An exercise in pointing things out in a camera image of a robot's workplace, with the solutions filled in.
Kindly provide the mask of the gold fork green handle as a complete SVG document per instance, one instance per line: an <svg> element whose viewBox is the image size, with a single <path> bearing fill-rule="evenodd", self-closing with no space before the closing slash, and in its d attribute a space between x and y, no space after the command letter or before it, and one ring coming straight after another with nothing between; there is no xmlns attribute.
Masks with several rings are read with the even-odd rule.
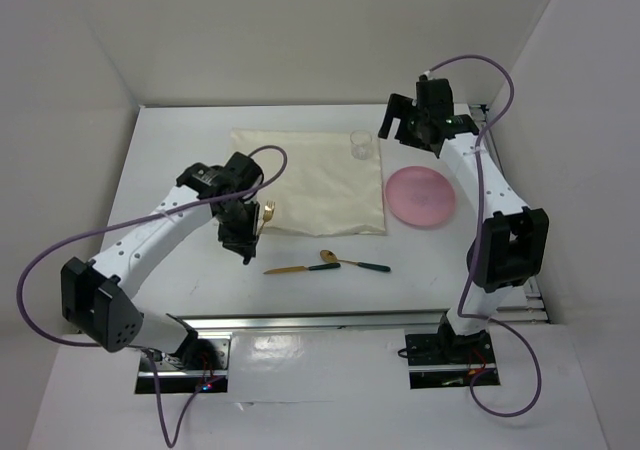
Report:
<svg viewBox="0 0 640 450"><path fill-rule="evenodd" d="M262 214L262 220L260 223L260 226L258 228L258 232L257 235L260 236L266 226L267 223L269 223L274 216L275 213L275 208L276 208L276 202L275 201L267 201L266 204L264 205L264 209L263 209L263 214Z"/></svg>

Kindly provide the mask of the clear drinking glass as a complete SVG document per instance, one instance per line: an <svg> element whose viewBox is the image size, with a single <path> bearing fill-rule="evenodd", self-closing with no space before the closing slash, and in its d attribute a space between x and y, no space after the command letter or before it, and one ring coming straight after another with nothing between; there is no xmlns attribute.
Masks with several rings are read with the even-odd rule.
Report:
<svg viewBox="0 0 640 450"><path fill-rule="evenodd" d="M373 153L373 137L364 130L356 130L350 134L351 155L358 160L367 160Z"/></svg>

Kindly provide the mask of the cream cloth napkin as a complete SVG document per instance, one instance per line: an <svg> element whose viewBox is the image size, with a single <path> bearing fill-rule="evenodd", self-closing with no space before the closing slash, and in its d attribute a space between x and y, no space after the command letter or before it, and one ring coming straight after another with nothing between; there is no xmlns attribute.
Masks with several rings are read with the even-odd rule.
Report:
<svg viewBox="0 0 640 450"><path fill-rule="evenodd" d="M386 233L379 140L352 154L350 133L235 128L230 151L245 155L266 145L287 154L283 174L258 193L276 203L268 228L313 237Z"/></svg>

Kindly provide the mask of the pink plate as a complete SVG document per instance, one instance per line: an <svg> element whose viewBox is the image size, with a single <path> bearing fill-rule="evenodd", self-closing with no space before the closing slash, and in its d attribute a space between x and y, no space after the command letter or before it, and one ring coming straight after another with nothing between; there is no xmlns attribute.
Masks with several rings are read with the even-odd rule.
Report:
<svg viewBox="0 0 640 450"><path fill-rule="evenodd" d="M452 184L441 173L423 166L394 172L385 183L384 196L390 212L414 227L444 224L456 210Z"/></svg>

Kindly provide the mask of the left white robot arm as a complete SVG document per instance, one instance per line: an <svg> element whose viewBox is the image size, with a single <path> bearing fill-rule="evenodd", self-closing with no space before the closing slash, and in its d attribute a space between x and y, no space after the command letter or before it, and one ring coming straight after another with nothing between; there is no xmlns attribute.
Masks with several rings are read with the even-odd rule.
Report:
<svg viewBox="0 0 640 450"><path fill-rule="evenodd" d="M147 277L192 232L218 222L222 247L245 264L256 255L260 206L253 188L264 174L234 153L223 166L188 167L157 207L158 219L136 226L107 250L61 270L62 314L110 353L129 346L161 352L176 369L199 369L217 354L185 321L138 309L133 302Z"/></svg>

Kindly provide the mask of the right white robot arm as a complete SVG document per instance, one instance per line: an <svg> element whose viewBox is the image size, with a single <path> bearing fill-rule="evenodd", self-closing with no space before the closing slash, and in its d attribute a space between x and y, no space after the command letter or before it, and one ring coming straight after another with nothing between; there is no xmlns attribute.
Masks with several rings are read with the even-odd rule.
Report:
<svg viewBox="0 0 640 450"><path fill-rule="evenodd" d="M407 351L408 357L460 363L482 348L489 319L506 296L540 272L549 217L511 189L476 123L455 114L445 79L420 77L413 98L391 94L378 135L442 160L477 213L476 236L467 253L468 281L459 303L441 318L434 343Z"/></svg>

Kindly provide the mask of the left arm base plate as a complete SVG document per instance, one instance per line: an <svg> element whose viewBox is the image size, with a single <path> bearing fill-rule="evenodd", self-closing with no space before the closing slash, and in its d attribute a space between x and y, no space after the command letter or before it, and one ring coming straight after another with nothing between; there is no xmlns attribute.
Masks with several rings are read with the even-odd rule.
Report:
<svg viewBox="0 0 640 450"><path fill-rule="evenodd" d="M141 356L134 387L137 395L155 393L151 363L156 365L162 395L187 395L195 390L202 394L223 394L228 391L228 363L231 337L214 335L205 339L184 362L180 358L152 351L152 358Z"/></svg>

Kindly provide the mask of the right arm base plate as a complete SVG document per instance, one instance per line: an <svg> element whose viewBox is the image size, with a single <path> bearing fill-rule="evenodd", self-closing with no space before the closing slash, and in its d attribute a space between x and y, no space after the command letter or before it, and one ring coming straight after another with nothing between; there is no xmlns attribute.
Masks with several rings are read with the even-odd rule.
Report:
<svg viewBox="0 0 640 450"><path fill-rule="evenodd" d="M412 390L468 387L475 377L478 386L500 384L487 332L454 347L445 347L444 338L437 334L407 334L397 355L407 363Z"/></svg>

